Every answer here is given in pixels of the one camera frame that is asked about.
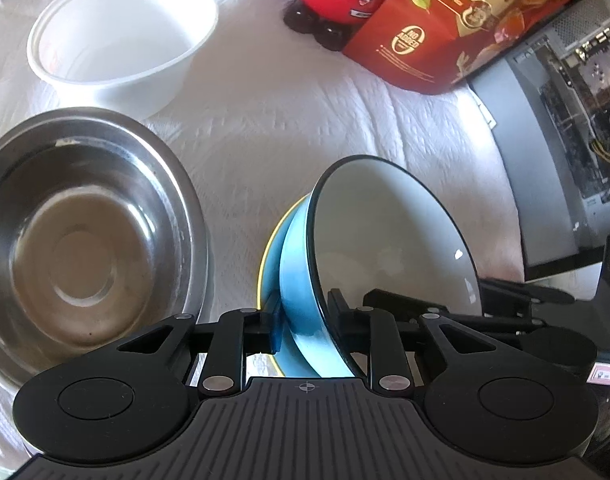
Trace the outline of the red quail eggs bag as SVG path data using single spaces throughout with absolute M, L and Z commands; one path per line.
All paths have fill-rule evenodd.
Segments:
M 393 86 L 439 94 L 571 0 L 384 0 L 343 53 Z

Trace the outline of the blue ceramic bowl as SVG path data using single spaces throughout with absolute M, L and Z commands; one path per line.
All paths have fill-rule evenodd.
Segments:
M 357 308 L 374 289 L 483 311 L 478 272 L 454 220 L 400 166 L 357 155 L 335 162 L 296 207 L 279 260 L 279 290 L 296 348 L 321 377 L 352 377 L 332 337 L 328 292 Z

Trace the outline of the white computer case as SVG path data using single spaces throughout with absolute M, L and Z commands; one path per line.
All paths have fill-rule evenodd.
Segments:
M 493 119 L 526 279 L 601 261 L 610 234 L 610 0 L 575 0 L 469 84 Z

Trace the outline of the stainless steel bowl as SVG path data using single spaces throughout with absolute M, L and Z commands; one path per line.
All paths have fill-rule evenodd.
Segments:
M 0 138 L 0 387 L 212 301 L 209 231 L 154 132 L 92 107 Z

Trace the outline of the white yellow-rimmed bowl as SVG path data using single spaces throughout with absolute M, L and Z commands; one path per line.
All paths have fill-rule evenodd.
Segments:
M 262 256 L 256 285 L 256 307 L 258 310 L 263 310 L 267 304 L 270 306 L 277 304 L 277 318 L 273 338 L 280 344 L 280 347 L 269 359 L 273 363 L 276 373 L 284 377 L 317 377 L 316 372 L 302 356 L 299 348 L 296 347 L 287 319 L 282 310 L 279 290 L 279 266 L 282 246 L 296 211 L 306 199 L 307 195 L 297 200 L 273 229 Z

